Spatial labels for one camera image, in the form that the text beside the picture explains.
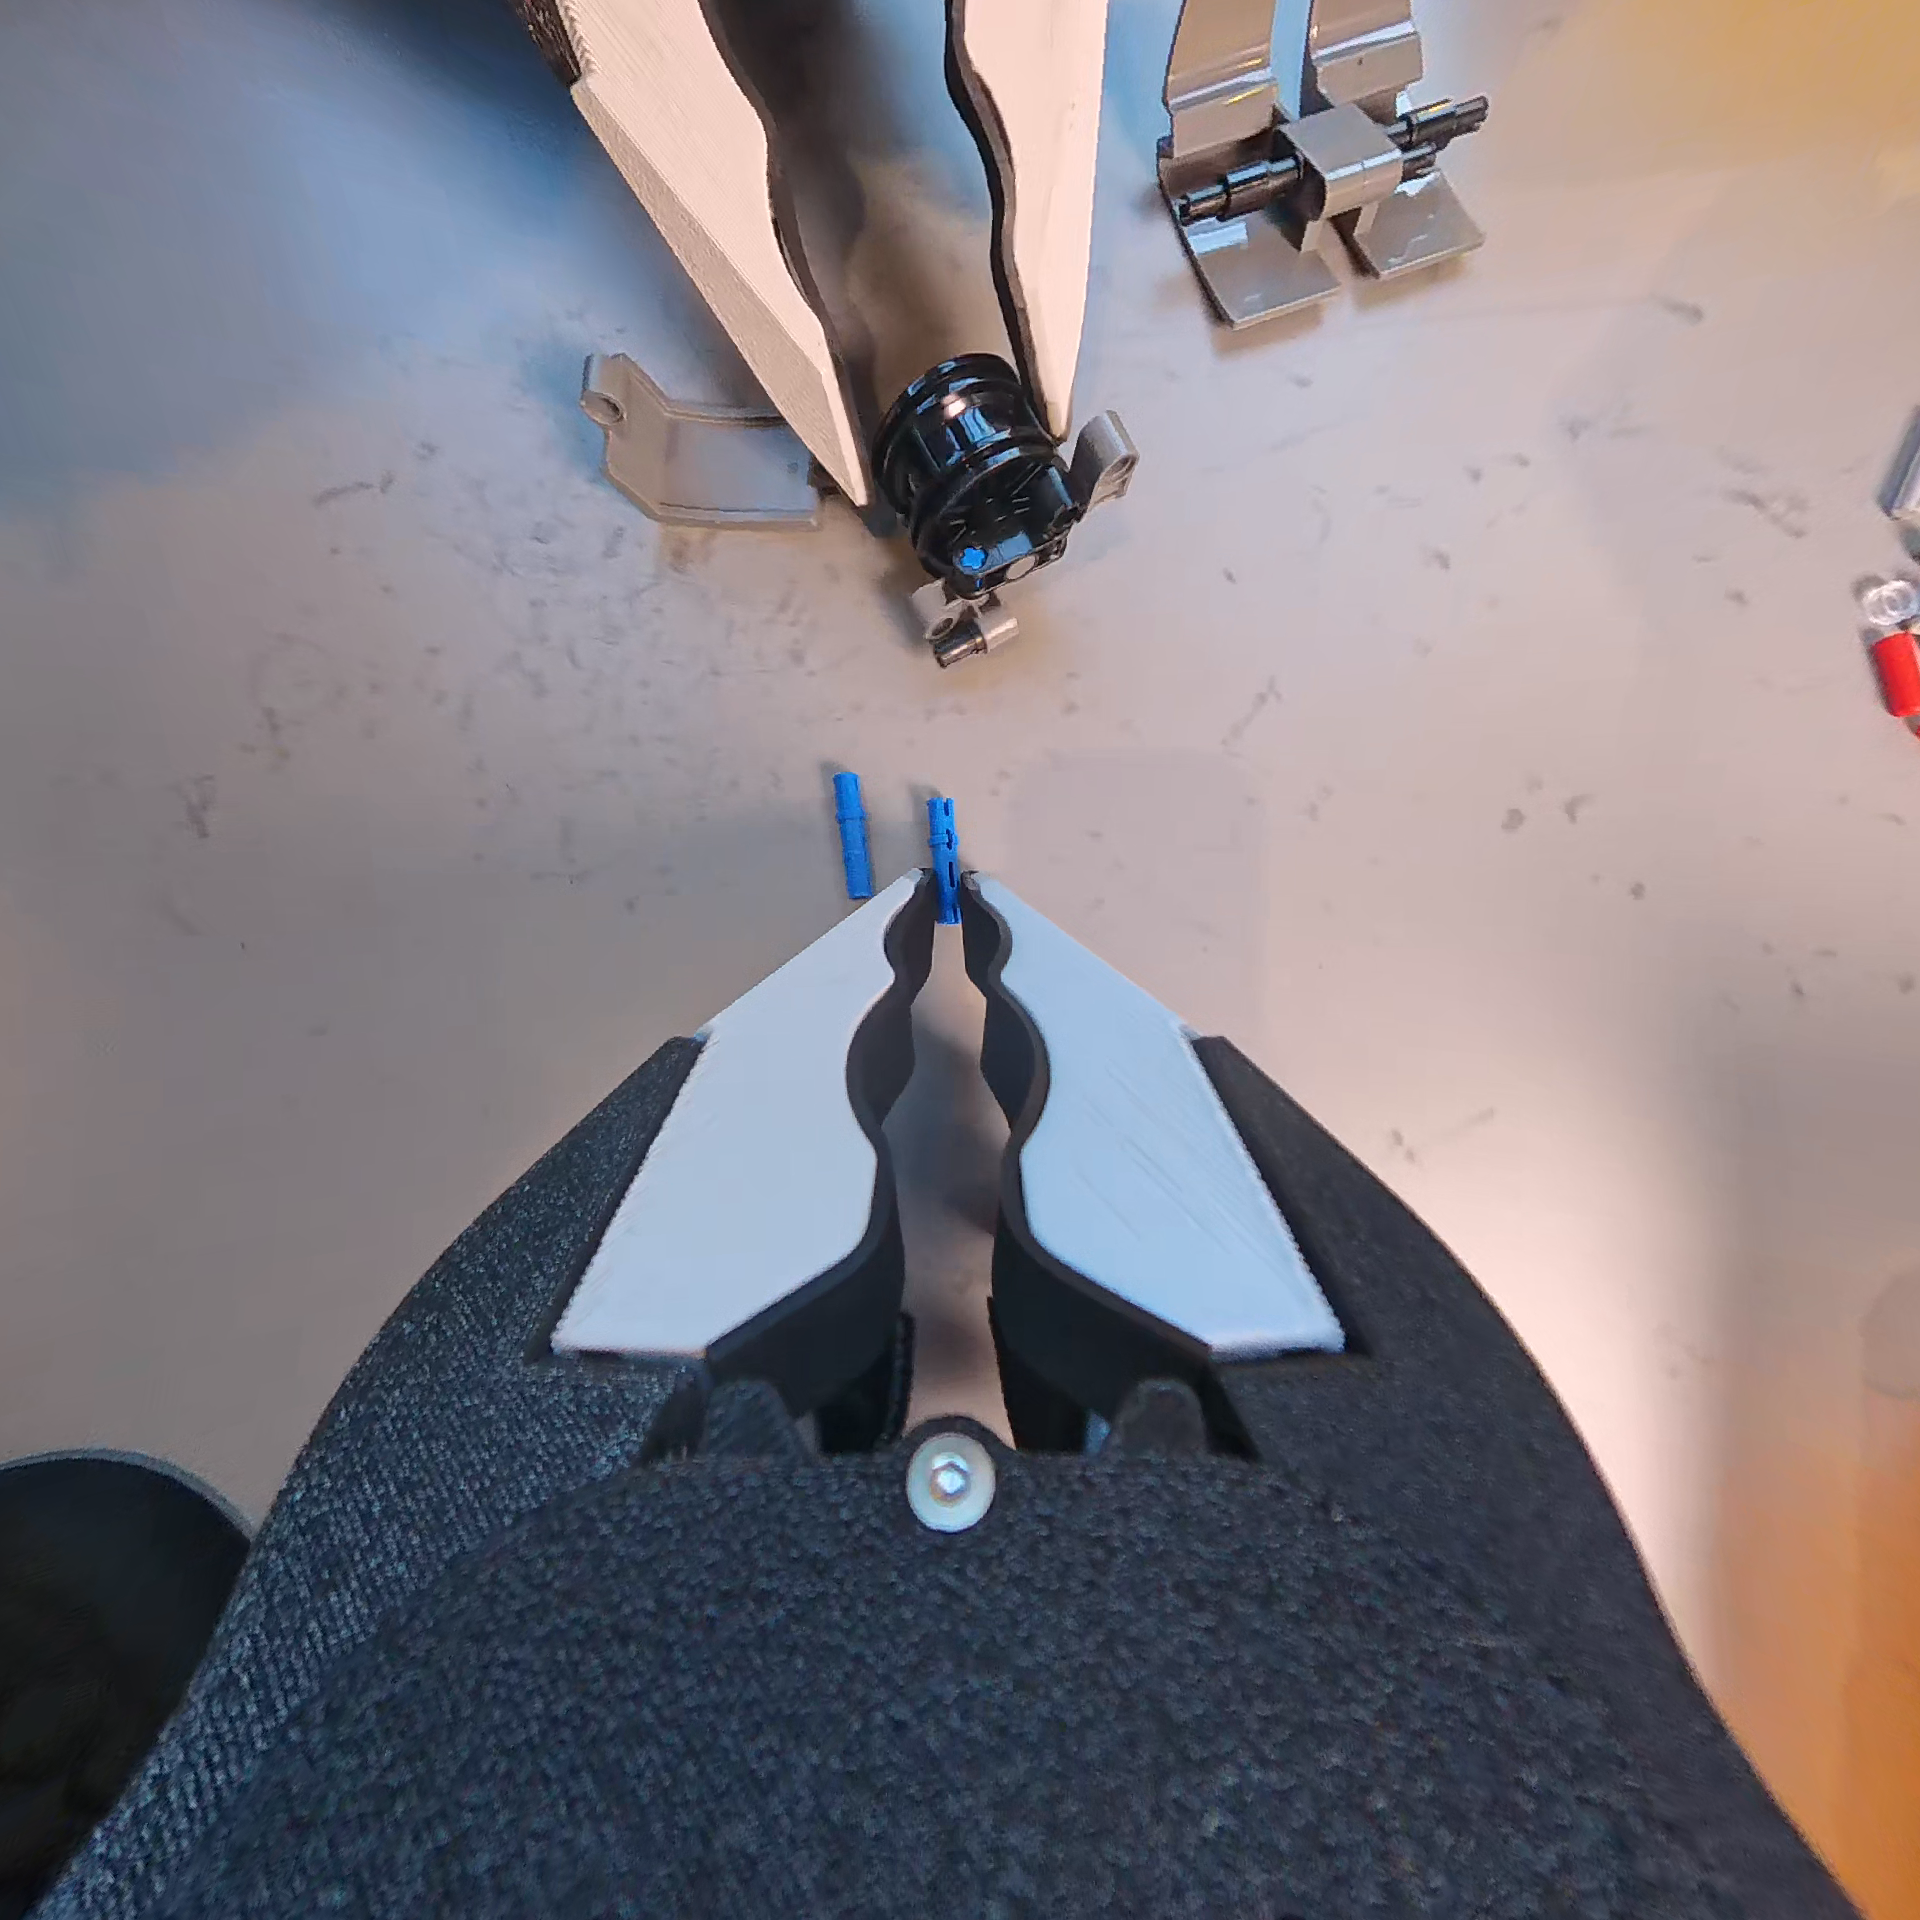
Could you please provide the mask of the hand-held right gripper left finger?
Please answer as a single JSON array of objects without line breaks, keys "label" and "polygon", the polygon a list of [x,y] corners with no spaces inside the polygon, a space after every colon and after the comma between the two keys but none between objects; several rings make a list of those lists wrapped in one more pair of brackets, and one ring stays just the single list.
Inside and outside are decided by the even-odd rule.
[{"label": "hand-held right gripper left finger", "polygon": [[774,1387],[827,1452],[899,1433],[914,1342],[883,1123],[929,954],[933,881],[909,872],[707,1018],[554,1354]]}]

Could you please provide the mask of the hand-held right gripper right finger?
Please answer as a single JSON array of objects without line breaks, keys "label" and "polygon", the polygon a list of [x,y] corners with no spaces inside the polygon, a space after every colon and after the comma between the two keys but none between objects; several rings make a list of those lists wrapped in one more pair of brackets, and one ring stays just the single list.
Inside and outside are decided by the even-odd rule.
[{"label": "hand-held right gripper right finger", "polygon": [[1246,1452],[1226,1368],[1343,1354],[1343,1325],[1219,1095],[1200,1036],[1011,886],[961,881],[978,1072],[1003,1128],[991,1271],[1023,1452],[1090,1452],[1142,1383]]}]

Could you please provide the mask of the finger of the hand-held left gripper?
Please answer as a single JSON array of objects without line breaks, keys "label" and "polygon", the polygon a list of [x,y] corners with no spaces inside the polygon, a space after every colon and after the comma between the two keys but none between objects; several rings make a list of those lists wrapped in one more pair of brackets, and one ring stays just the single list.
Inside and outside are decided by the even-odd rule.
[{"label": "finger of the hand-held left gripper", "polygon": [[768,403],[872,503],[847,365],[803,265],[765,100],[715,5],[568,5],[573,100]]},{"label": "finger of the hand-held left gripper", "polygon": [[1090,287],[1107,5],[948,5],[948,92],[991,187],[991,273],[1016,370],[1067,437]]}]

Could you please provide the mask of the black wheel brick assembly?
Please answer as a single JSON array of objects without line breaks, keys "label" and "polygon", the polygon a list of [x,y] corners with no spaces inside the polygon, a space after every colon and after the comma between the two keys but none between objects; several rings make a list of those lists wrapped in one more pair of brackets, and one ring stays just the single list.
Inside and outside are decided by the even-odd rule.
[{"label": "black wheel brick assembly", "polygon": [[[933,662],[952,669],[1011,642],[1003,589],[1061,561],[1071,529],[1117,501],[1138,464],[1116,410],[1061,454],[1023,377],[995,353],[959,353],[909,384],[879,422],[872,472],[925,567],[912,610]],[[968,544],[995,550],[984,595],[961,595],[952,571]]]}]

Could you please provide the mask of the grey hinged panel piece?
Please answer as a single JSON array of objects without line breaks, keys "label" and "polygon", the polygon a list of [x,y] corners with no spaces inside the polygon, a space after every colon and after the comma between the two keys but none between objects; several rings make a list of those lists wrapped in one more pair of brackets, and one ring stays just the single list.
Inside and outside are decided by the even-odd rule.
[{"label": "grey hinged panel piece", "polygon": [[628,353],[591,353],[579,409],[604,433],[606,484],[661,527],[817,527],[813,463],[765,403],[674,399]]}]

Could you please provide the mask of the grey desk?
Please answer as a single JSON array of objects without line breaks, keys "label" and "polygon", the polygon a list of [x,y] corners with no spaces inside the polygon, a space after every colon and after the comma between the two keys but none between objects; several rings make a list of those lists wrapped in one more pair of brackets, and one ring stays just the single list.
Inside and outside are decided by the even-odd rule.
[{"label": "grey desk", "polygon": [[1419,5],[1488,242],[1213,325],[1116,5],[1077,396],[940,672],[896,544],[661,529],[735,361],[499,5],[2,5],[2,1456],[253,1515],[653,1044],[964,853],[1494,1294],[1733,1733],[1916,1918],[1916,5]]}]

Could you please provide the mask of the grey brick panel assembly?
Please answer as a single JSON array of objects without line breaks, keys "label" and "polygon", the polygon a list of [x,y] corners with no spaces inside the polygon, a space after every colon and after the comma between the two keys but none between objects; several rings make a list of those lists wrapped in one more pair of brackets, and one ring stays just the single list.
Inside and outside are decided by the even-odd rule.
[{"label": "grey brick panel assembly", "polygon": [[1488,100],[1409,103],[1411,5],[1183,5],[1164,61],[1159,190],[1228,328],[1296,316],[1359,274],[1399,278],[1481,248],[1440,171]]}]

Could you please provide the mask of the person's black hoodie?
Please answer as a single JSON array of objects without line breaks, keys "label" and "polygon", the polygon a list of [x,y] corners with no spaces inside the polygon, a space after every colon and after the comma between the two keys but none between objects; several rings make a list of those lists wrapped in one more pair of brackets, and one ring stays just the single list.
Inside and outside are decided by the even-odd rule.
[{"label": "person's black hoodie", "polygon": [[122,1799],[229,1604],[244,1511],[138,1452],[2,1464],[2,1918]]}]

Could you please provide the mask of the pile of small brick pieces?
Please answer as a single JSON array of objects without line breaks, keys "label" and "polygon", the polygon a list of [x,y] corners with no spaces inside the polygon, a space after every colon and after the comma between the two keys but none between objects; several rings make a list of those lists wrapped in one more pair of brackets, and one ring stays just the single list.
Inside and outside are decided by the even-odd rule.
[{"label": "pile of small brick pieces", "polygon": [[1877,488],[1877,508],[1900,564],[1850,582],[1859,642],[1885,712],[1916,738],[1916,409],[1909,409]]}]

